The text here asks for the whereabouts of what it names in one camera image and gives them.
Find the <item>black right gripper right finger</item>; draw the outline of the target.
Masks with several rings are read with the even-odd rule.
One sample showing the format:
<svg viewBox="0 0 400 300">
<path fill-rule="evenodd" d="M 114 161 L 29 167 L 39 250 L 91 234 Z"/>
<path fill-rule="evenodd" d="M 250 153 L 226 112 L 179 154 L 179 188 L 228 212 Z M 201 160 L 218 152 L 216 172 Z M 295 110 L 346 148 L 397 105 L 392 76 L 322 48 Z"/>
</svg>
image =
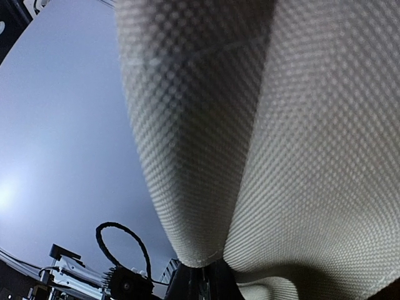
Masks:
<svg viewBox="0 0 400 300">
<path fill-rule="evenodd" d="M 210 300 L 243 300 L 234 274 L 224 259 L 202 269 L 202 296 Z"/>
</svg>

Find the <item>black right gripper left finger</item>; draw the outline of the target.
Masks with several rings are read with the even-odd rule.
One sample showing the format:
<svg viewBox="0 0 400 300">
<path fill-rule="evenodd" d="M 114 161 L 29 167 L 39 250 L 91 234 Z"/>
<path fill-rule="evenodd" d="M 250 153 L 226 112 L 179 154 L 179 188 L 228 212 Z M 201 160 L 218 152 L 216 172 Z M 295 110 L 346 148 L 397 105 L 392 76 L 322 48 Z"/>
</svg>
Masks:
<svg viewBox="0 0 400 300">
<path fill-rule="evenodd" d="M 198 300 L 200 296 L 201 268 L 179 263 L 171 278 L 165 300 Z"/>
</svg>

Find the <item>beige pet tent fabric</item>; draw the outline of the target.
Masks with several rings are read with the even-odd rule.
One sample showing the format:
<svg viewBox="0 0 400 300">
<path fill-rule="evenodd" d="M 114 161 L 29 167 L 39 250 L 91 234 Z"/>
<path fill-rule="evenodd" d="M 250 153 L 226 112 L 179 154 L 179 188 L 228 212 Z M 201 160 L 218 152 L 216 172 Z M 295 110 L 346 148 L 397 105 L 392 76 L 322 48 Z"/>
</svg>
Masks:
<svg viewBox="0 0 400 300">
<path fill-rule="evenodd" d="M 244 299 L 399 278 L 398 1 L 117 1 L 122 80 L 178 259 Z"/>
</svg>

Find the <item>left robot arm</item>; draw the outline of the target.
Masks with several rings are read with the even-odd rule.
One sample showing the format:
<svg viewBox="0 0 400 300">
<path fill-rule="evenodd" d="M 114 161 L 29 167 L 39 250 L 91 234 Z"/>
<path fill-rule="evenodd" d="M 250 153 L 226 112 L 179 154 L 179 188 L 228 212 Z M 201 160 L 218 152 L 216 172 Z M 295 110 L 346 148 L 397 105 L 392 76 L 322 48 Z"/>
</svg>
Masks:
<svg viewBox="0 0 400 300">
<path fill-rule="evenodd" d="M 1 299 L 109 299 L 102 276 L 56 244 L 52 263 L 36 266 L 1 250 Z"/>
</svg>

